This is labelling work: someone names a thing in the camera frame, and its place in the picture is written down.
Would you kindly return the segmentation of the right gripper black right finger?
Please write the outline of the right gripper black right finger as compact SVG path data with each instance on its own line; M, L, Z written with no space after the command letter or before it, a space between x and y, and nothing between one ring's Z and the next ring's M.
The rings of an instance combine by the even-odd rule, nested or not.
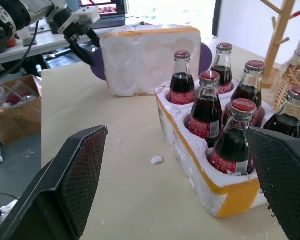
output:
M244 136L272 213L288 240L300 240L300 139L252 126Z

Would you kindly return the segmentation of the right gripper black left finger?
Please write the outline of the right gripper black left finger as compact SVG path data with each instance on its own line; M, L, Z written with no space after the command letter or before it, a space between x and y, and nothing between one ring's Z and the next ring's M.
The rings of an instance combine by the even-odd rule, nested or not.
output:
M0 240L80 240L99 184L108 128L70 136L0 225Z

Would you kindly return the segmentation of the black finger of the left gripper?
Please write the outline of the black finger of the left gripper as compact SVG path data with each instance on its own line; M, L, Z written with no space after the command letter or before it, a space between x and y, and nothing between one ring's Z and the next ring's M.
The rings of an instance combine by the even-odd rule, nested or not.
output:
M71 43L69 45L69 48L86 64L90 66L94 66L95 62L93 60L93 53L89 50L82 48L77 43Z
M95 45L97 48L100 48L100 38L99 36L91 29L89 28L86 32L86 35L90 39L90 41Z

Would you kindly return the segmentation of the glass cola bottle red cap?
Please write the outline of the glass cola bottle red cap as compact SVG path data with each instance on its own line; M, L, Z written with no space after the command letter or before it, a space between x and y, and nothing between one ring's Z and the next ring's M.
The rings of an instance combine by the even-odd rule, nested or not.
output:
M216 46L216 55L211 70L219 73L219 94L226 94L233 90L231 53L233 46L228 42L221 42Z
M209 163L219 172L233 176L245 176L251 160L244 129L252 124L256 104L245 98L237 98L229 105L229 116L218 137Z
M250 60L245 64L245 69L241 81L234 91L230 102L225 106L223 116L223 126L226 125L230 103L235 99L248 99L256 104L257 111L255 113L252 125L260 128L265 116L265 110L262 107L262 88L261 80L265 70L265 63L259 60Z
M207 70L199 76L197 97L189 118L189 131L205 139L208 147L214 147L222 129L222 107L218 87L220 75Z
M195 83L190 71L188 50L178 50L174 54L174 72L170 82L169 101L176 105L186 105L195 100Z
M288 91L282 107L263 128L300 139L300 86L293 86Z

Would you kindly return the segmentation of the brown cardboard box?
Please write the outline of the brown cardboard box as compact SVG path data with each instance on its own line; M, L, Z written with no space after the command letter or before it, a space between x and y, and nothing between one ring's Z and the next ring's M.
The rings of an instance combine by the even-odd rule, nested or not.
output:
M30 105L36 109L39 109L40 112L35 111L28 104L0 112L0 142L4 145L22 140L41 132L41 81L34 75L27 75L0 84L11 87L13 83L16 83L18 80L20 80L22 83L25 83L36 93L39 93L39 98L31 101Z

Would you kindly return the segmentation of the white foam crate yellow tape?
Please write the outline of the white foam crate yellow tape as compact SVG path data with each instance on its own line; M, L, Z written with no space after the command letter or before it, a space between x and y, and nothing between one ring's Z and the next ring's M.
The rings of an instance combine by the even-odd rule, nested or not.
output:
M208 162L207 142L189 132L185 119L192 104L175 105L167 100L169 86L155 90L162 130L199 202L213 216L231 217L264 205L256 172L232 176L216 170Z

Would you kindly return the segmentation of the purple round plate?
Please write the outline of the purple round plate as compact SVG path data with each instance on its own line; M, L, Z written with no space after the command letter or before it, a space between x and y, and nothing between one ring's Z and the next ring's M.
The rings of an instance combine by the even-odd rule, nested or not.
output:
M93 54L92 58L94 60L94 66L91 66L91 70L93 74L103 81L107 81L105 75L105 66L104 66L104 59L102 50L98 48ZM199 70L198 74L209 70L213 61L213 54L210 48L205 44L201 43L201 50L200 50L200 59L199 59Z

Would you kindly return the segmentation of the dark monitor screen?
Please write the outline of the dark monitor screen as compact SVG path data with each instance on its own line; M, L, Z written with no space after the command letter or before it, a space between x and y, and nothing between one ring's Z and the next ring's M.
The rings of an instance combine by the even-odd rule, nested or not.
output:
M126 24L126 0L78 0L80 7L98 7L100 19L92 29L120 27Z

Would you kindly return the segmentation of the grey background desk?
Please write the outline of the grey background desk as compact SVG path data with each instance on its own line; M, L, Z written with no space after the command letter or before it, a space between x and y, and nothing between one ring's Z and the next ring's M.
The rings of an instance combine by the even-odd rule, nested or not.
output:
M137 26L142 22L141 18L136 17L128 17L125 22L125 26ZM109 27L109 28L100 28L94 29L93 31L101 38L101 36L105 33L111 32L118 27ZM78 44L89 42L90 39L88 36L84 35L78 41ZM57 49L67 48L69 43L64 39L63 35L60 34L52 34L51 31L38 33L35 38L36 44L34 44L27 57L45 54ZM23 55L27 52L28 47L23 46L22 40L16 40L16 46L12 48L7 48L7 50L3 53L0 53L0 64L7 63L11 61L19 60L23 57Z

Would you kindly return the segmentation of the white foam lid yellow tape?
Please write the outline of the white foam lid yellow tape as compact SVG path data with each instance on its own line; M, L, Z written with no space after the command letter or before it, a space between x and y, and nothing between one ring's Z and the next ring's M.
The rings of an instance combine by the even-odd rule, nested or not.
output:
M120 27L101 37L100 48L111 95L153 95L170 83L178 50L190 52L190 72L198 74L201 33L182 25Z

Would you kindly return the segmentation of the clear plastic bag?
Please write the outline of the clear plastic bag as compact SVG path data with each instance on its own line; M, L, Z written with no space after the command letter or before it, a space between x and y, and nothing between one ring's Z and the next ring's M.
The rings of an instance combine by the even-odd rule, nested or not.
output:
M36 93L25 83L17 80L11 87L0 83L0 112L17 108L22 105L29 105L32 109L40 112L39 109L32 107L30 102L39 98Z

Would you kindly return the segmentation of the wooden peg rack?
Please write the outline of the wooden peg rack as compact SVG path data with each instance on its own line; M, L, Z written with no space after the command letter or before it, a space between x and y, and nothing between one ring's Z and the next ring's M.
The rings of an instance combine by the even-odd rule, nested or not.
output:
M274 85L275 78L280 70L274 68L275 60L278 55L280 46L290 40L289 37L284 38L286 28L290 20L292 10L294 8L296 0L284 0L281 8L278 8L272 4L269 0L260 0L267 7L272 9L278 14L278 18L272 17L273 34L267 50L265 58L265 70L263 73L263 79L261 81L261 87L270 89Z

